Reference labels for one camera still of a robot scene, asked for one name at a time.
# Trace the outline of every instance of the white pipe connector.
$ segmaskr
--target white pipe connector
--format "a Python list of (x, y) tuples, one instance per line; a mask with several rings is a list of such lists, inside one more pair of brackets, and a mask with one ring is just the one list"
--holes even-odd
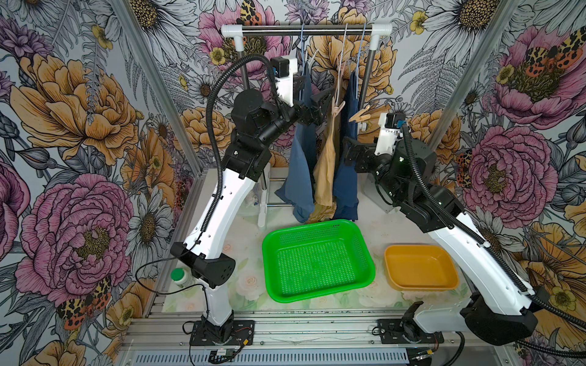
[(234, 39), (234, 48), (236, 48), (236, 52), (244, 51), (244, 35), (242, 34), (242, 24), (222, 25), (222, 36), (224, 38)]

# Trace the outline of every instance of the vent grille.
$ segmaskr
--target vent grille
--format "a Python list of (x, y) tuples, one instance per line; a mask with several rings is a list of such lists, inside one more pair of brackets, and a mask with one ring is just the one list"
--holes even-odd
[[(191, 350), (196, 366), (207, 362), (210, 350)], [(191, 366), (188, 351), (137, 351), (133, 366)], [(405, 348), (344, 348), (314, 350), (246, 350), (227, 365), (385, 365), (408, 364)]]

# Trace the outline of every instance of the white bottle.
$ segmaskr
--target white bottle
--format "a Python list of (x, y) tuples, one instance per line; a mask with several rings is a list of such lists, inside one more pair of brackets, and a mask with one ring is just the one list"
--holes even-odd
[(179, 288), (185, 288), (193, 284), (193, 277), (185, 268), (175, 268), (171, 272), (171, 279)]

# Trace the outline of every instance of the black mounting plate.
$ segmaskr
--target black mounting plate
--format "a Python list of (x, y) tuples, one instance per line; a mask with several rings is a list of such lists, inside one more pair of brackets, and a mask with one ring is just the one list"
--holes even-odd
[(380, 342), (382, 344), (419, 344), (419, 343), (435, 343), (437, 340), (438, 344), (444, 342), (444, 336), (441, 332), (436, 333), (423, 333), (418, 341), (410, 342), (403, 337), (402, 332), (393, 331), (393, 329), (399, 329), (401, 319), (378, 319), (377, 325), (379, 327)]
[(189, 344), (192, 346), (236, 346), (240, 347), (245, 339), (248, 339), (248, 346), (253, 343), (254, 320), (235, 320), (234, 334), (224, 344), (217, 344), (206, 334), (201, 320), (193, 323), (193, 330)]

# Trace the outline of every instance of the beige garment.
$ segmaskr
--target beige garment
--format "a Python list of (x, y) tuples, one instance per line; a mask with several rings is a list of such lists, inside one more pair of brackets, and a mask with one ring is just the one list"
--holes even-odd
[(315, 178), (315, 210), (309, 216), (311, 222), (323, 221), (332, 218), (336, 211), (333, 202), (333, 175), (336, 169), (336, 148), (335, 142), (339, 140), (340, 134), (340, 111), (344, 107), (342, 102), (339, 107), (332, 101), (332, 110), (328, 115), (328, 124), (325, 131), (325, 144), (322, 153), (319, 155), (318, 163), (314, 168)]

